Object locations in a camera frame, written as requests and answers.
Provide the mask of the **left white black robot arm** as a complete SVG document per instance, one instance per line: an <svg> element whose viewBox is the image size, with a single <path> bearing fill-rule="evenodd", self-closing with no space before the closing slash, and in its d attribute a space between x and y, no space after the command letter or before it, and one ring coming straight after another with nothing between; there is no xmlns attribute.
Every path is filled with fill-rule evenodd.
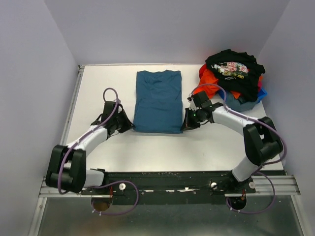
<svg viewBox="0 0 315 236"><path fill-rule="evenodd" d="M92 187L98 194L106 193L109 182L105 179L105 170L87 169L87 157L116 132L124 133L133 127L122 104L106 101L103 113L91 123L86 133L65 146L56 145L52 149L46 185L58 189L60 194L79 193L87 187Z"/></svg>

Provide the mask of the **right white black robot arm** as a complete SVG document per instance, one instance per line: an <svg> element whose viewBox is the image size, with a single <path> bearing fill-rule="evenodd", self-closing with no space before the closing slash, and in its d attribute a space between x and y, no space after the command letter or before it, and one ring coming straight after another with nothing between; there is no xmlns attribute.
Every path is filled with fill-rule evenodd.
<svg viewBox="0 0 315 236"><path fill-rule="evenodd" d="M253 173L284 150L270 118L256 119L236 112L224 103L213 104L204 91L191 94L188 101L182 131L194 130L209 122L223 125L243 136L246 155L227 175L225 184L229 191L239 192Z"/></svg>

